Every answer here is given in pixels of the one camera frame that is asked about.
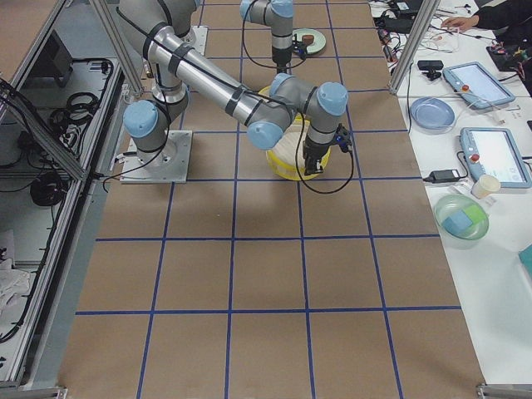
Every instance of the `white cup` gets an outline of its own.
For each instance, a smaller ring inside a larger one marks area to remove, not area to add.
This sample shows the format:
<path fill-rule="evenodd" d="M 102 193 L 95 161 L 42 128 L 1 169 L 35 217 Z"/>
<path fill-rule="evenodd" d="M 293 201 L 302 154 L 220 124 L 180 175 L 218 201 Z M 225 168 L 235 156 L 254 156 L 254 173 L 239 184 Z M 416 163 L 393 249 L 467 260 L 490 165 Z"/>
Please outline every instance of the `white cup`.
<path fill-rule="evenodd" d="M 471 193 L 480 200 L 481 198 L 487 197 L 499 190 L 500 182 L 496 177 L 492 175 L 482 175 L 473 185 Z"/>

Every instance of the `blue joint cap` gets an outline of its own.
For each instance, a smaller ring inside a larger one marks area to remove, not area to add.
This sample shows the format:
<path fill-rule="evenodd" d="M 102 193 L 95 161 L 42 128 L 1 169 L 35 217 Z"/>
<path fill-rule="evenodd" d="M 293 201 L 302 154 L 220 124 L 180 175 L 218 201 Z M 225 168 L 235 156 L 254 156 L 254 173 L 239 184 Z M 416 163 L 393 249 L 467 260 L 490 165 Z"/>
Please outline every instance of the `blue joint cap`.
<path fill-rule="evenodd" d="M 346 111 L 349 95 L 347 89 L 340 83 L 328 81 L 318 88 L 319 105 L 329 114 L 341 116 Z"/>
<path fill-rule="evenodd" d="M 146 100 L 134 102 L 124 111 L 124 126 L 132 137 L 140 139 L 149 135 L 157 125 L 159 112 Z"/>
<path fill-rule="evenodd" d="M 283 18 L 293 17 L 293 3 L 292 0 L 272 0 L 272 11 Z"/>
<path fill-rule="evenodd" d="M 283 137 L 283 129 L 272 122 L 254 122 L 248 126 L 249 141 L 260 150 L 270 150 Z"/>
<path fill-rule="evenodd" d="M 275 96 L 275 93 L 277 92 L 279 87 L 284 83 L 284 81 L 291 77 L 293 76 L 289 75 L 288 73 L 278 73 L 273 79 L 272 85 L 269 87 L 269 95 Z"/>
<path fill-rule="evenodd" d="M 242 0 L 240 3 L 240 16 L 242 19 L 246 19 L 246 21 L 251 22 L 251 3 L 253 0 Z"/>

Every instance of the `black sleeve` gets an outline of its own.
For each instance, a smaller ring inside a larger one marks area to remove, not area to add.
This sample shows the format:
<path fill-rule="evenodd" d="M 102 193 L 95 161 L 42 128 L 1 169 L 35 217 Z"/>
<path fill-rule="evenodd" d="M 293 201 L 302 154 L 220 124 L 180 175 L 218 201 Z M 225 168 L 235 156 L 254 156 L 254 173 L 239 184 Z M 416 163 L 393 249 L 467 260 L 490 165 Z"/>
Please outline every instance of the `black sleeve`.
<path fill-rule="evenodd" d="M 476 26 L 483 29 L 519 25 L 532 17 L 532 0 L 506 0 L 494 7 L 482 7 L 475 15 L 479 16 Z"/>

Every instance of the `blue tablet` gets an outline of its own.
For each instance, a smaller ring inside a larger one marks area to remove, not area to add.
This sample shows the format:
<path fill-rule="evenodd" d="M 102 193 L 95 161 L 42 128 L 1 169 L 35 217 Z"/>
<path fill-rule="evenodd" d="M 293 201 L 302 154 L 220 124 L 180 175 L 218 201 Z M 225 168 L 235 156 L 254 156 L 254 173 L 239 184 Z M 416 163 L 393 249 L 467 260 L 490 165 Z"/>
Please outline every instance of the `blue tablet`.
<path fill-rule="evenodd" d="M 484 109 L 515 100 L 515 96 L 479 62 L 449 66 L 442 72 L 454 91 L 473 108 Z"/>
<path fill-rule="evenodd" d="M 501 187 L 532 187 L 529 171 L 509 129 L 466 127 L 461 131 L 460 143 L 475 181 L 486 174 L 499 179 Z M 479 156 L 477 161 L 473 161 L 476 158 L 473 155 Z"/>

